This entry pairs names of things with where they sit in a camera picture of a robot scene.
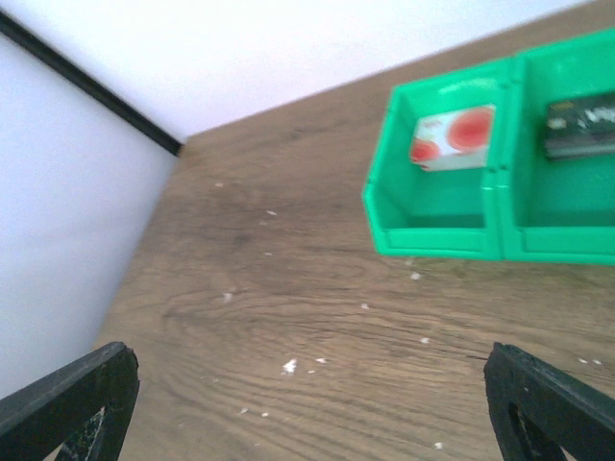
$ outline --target small box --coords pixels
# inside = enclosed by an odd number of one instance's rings
[[[615,92],[549,104],[545,148],[551,159],[615,153]]]
[[[490,104],[419,119],[411,161],[426,171],[483,167],[494,115],[495,106]]]

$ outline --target storage bin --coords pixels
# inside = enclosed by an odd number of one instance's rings
[[[500,259],[497,168],[504,149],[512,59],[394,88],[363,201],[383,255]],[[496,106],[487,166],[425,172],[410,162],[419,118]]]
[[[504,258],[615,263],[615,155],[548,160],[547,105],[615,90],[615,30],[519,53],[498,172]]]

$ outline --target white wall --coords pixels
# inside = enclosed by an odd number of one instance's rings
[[[184,140],[579,0],[0,0]]]
[[[2,399],[90,351],[175,158],[1,35],[0,62]]]

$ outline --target wooden table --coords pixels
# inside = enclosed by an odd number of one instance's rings
[[[391,86],[614,20],[598,2],[192,138],[100,338],[140,362],[123,459],[498,460],[494,341],[615,396],[615,268],[381,257],[360,201]]]

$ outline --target black edge trim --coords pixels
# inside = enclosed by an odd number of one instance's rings
[[[11,19],[2,9],[0,9],[0,32],[107,109],[130,123],[162,148],[176,157],[179,156],[182,148],[180,141],[89,77],[86,72]]]

